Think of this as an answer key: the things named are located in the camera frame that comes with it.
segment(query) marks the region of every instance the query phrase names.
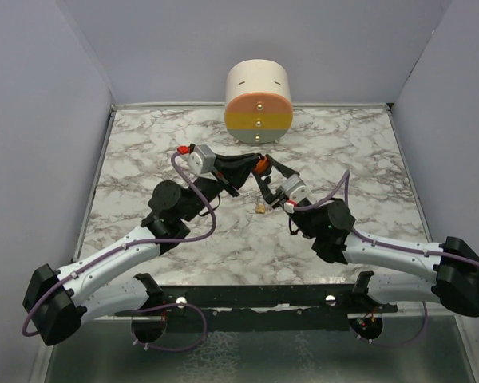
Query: white cylinder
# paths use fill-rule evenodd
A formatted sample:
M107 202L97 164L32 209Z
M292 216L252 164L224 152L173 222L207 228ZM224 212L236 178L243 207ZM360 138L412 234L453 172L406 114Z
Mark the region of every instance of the white cylinder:
M276 62L248 60L228 74L225 126L236 139L262 144L291 127L293 108L287 74Z

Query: wire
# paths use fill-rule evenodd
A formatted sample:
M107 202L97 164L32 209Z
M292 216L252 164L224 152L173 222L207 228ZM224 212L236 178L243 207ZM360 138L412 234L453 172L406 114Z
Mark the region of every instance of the wire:
M119 247L115 247L114 249L110 250L110 251L107 251L106 253L104 253L103 255L97 257L96 259L94 259L92 262L89 262L87 263L86 265L82 266L81 268L79 268L78 270L75 271L75 273L73 274L70 274L68 275L67 277L63 278L62 280L60 280L59 282L55 283L51 288L48 289L48 291L46 291L39 299L37 302L35 302L34 306L32 307L32 309L30 309L29 313L26 315L26 318L25 318L25 321L23 322L23 325L22 325L22 334L26 337L33 337L35 335L38 335L39 334L39 331L33 331L33 332L29 332L27 327L30 323L30 321L32 320L32 318L34 317L34 315L36 314L36 312L39 310L39 307L41 307L41 305L45 302L46 299L48 299L48 297L53 293L55 292L56 290L58 290L59 288L61 288L65 283L67 283L68 281L70 281L71 279L73 278L77 278L77 276L81 273L83 273L84 271L88 270L89 268L97 265L99 262L101 262L102 260L104 259L107 259L109 256L111 255L114 255L116 254L118 251L123 251L125 248L129 248L129 247L133 247L133 246L136 246L136 245L145 245L145 244L151 244L151 243L189 243L189 242L197 242L197 241L200 241L202 239L206 239L207 237L211 236L213 234L213 232L215 231L216 229L216 214L215 212L213 211L213 208L211 206L211 204L208 202L208 200L206 199L206 197L202 194L202 192L197 188L197 186L195 186L193 184L193 182L189 179L189 177L184 173L183 169L181 168L181 166L179 166L177 163L176 163L176 158L180 156L180 153L179 152L175 152L174 154L172 154L172 156L170 157L170 162L172 164L172 166L174 167L174 170L177 172L177 174L180 175L180 177L183 179L183 181L188 184L188 186L192 189L192 191L197 195L197 197L199 197L199 199L202 201L202 203L204 204L204 206L208 209L209 211L209 215L211 216L211 220L212 220L212 225L209 229L209 231L205 234L202 234L202 235L199 235L197 237L193 237L193 238L177 238L177 239L174 239L174 238L155 238L155 239L139 239L137 241L131 241L131 242L128 242L124 245L124 247L122 246L119 246Z
M424 333L427 330L428 324L430 322L430 316L428 314L428 306L426 305L425 302L422 303L422 307L424 308L424 319L422 321L421 329L418 331L418 333L413 338L411 338L407 341L403 341L403 342L400 342L400 343L394 343L394 344L376 342L376 341L373 341L373 340L363 338L360 334L358 334L355 330L353 330L352 327L350 327L350 330L354 334L357 335L357 339L359 341L362 341L364 343L369 343L370 345L376 345L377 347L382 347L382 348L385 348L385 349L397 349L398 347L403 347L405 345L411 345L412 343L415 343L416 341L418 341L422 337L422 335L424 335Z
M297 235L300 232L300 229L293 230L293 223L291 217L289 217L289 221L287 223L289 226L289 234L290 235Z
M344 182L344 203L348 205L348 195L349 195L349 187L350 187L350 176L346 178ZM366 241L368 243L374 243L374 239L366 237L362 233L360 233L358 230L353 228L353 232L355 235L357 235L362 241ZM479 267L479 262L474 261L473 259L468 259L465 257L461 257L460 255L455 255L455 254L450 254L445 251L427 251L425 253L424 250L417 250L417 249L412 249L409 247L404 247L404 246L399 246L399 245L393 245L392 243L385 243L385 242L380 242L376 240L376 245L381 246L381 247L386 247L387 249L392 249L392 250L397 250L397 251L405 251L411 254L417 254L417 255L437 255L439 257L445 257L445 258L450 258L454 259L456 261L460 261L463 263L468 263L469 265Z
M337 185L335 185L334 190L332 190L325 198L321 199L317 203L315 203L313 205L310 205L310 206L295 207L295 211L308 211L308 210L311 210L311 209L322 206L325 202L332 199L334 197L334 195L337 194L338 190L340 189L340 187L343 184L344 184L344 203L348 206L348 204L349 204L349 191L350 191L349 190L349 188L350 188L350 171L346 170L344 172L344 174L342 175L341 180L337 183ZM369 237L366 237L365 235L363 235L362 233L360 233L356 229L353 229L353 233L355 235L357 235L362 241L366 241L368 243L373 243L374 242L373 239L371 239ZM457 260L457 261L460 261L460 262L468 263L469 265L472 265L472 266L475 266L475 267L479 267L479 262L478 261L474 261L472 259L467 259L467 258L461 257L459 255L450 254L450 253L447 253L447 252L444 252L444 251L443 252L442 251L427 251L427 253L425 253L424 251L421 251L421 250L416 250L416 249L412 249L412 248L408 248L408 247L404 247L404 246L393 245L391 243L380 242L378 240L376 241L376 245L381 246L381 247L386 247L386 248L389 248L389 249L392 249L392 250L406 251L406 252L409 252L409 253L412 253L412 254L418 254L418 255L437 255L437 256L440 256L440 257L446 257L446 258L454 259L454 260ZM380 347L391 348L391 349L414 343L425 333L425 331L427 329L427 326L428 326L428 322L429 322L428 308L427 308L426 303L422 302L422 306L424 307L424 322L422 323L422 327L419 330L419 332L413 338L411 338L410 340L404 341L402 343L398 343L398 344L395 344L395 345L388 345L388 344L384 344L384 343L377 343L377 342L369 341L369 340L367 340L365 338L362 338L362 337L360 337L360 339L363 340L364 342L367 342L367 343L372 344L372 345L377 345L377 346L380 346Z
M337 185L335 185L335 188L330 193L328 193L328 195L325 198L321 198L318 202L313 203L312 205L309 205L309 206L302 206L302 207L295 206L295 211L309 211L312 209L316 209L317 207L320 207L324 203L331 200L332 197L337 194L341 186L346 182L346 179L349 179L349 178L350 178L350 170L348 169L344 172L344 175L342 175L342 178L337 183Z
M150 313L151 311L164 310L164 309L169 309L169 308L178 307L178 306L188 307L188 308L194 310L195 312L197 312L198 315L202 318L202 333L201 333L199 339L197 339L191 345L187 345L185 347L168 348L168 347L162 347L162 346L159 346L159 345L150 345L148 343L140 342L137 339L137 336L135 335L135 333L133 331L133 328L132 328L131 335L133 336L133 339L135 339L135 341L133 342L133 345L137 345L137 344L142 345L145 348L146 351L147 351L147 349L157 349L158 351L166 351L166 352L169 352L169 353L183 353L184 351L189 351L190 349L195 349L200 343L204 342L204 340L206 339L206 334L208 332L208 322L206 321L206 317L204 316L204 313L202 312L202 310L199 307L194 306L190 303L169 303L169 304L162 305L162 306L150 307L148 309L134 310L133 313L138 313L138 314L140 314L140 313Z
M216 209L218 209L220 207L220 204L222 203L222 199L220 198L220 194L217 196L218 197L218 205L216 205L214 208L213 208L213 211L216 211ZM209 214L209 211L205 211L204 213L202 214L198 214L199 217L205 217L206 215Z

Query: gray wall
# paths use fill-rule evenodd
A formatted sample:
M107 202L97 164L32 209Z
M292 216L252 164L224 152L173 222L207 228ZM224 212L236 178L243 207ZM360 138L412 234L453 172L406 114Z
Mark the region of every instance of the gray wall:
M112 100L53 0L0 1L0 382L25 382L33 269L70 259Z
M450 0L65 0L119 103L223 101L237 62L294 101L393 102Z
M479 254L479 0L450 5L394 119L433 239L459 236Z

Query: metal bolt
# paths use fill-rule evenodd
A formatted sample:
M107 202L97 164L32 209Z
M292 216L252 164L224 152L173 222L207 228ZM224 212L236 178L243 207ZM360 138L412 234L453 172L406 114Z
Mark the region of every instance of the metal bolt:
M176 303L183 303L184 305L188 303L185 297L179 297L176 299Z
M335 306L335 303L337 303L337 301L335 300L335 296L333 295L327 295L327 297L325 298L325 302L329 306Z

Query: marble surface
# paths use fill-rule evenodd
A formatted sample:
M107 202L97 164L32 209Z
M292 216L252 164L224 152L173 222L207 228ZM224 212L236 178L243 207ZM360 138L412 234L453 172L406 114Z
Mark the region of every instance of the marble surface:
M118 111L106 150L81 257L127 234L149 213L152 190L162 180L179 180L170 156L179 145L208 144L220 154L266 152L301 173L318 199L351 170L350 208L357 228L395 239L426 236L387 112L383 109L299 109L279 143L235 143L223 109ZM277 185L281 178L274 177ZM118 277L149 272L161 284L285 284L353 282L361 265L328 264L312 241L290 236L279 209L255 213L259 190L251 177L232 198L222 194L218 227L204 241L181 244ZM188 226L203 234L209 217Z

